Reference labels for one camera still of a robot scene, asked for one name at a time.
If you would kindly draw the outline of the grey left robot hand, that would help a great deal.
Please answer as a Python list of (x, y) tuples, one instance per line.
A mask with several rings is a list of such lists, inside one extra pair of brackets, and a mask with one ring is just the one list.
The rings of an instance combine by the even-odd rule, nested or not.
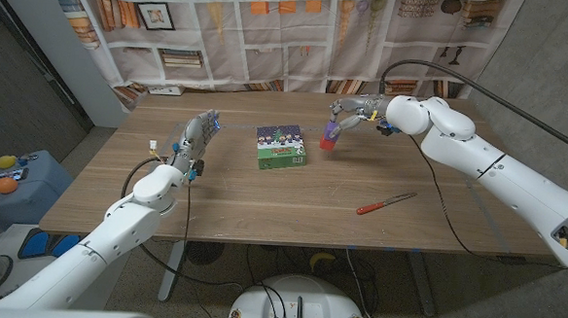
[(191, 163), (203, 157), (209, 142), (221, 128), (219, 116), (219, 111), (210, 109), (190, 119), (180, 136), (178, 151), (167, 164), (187, 173)]

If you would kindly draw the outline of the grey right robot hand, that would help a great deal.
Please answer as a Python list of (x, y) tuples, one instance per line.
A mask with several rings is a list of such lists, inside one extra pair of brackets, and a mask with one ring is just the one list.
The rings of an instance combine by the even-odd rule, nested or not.
[(390, 98), (379, 94), (336, 99), (330, 106), (329, 127), (324, 132), (326, 137), (333, 139), (364, 121), (384, 119), (390, 101)]

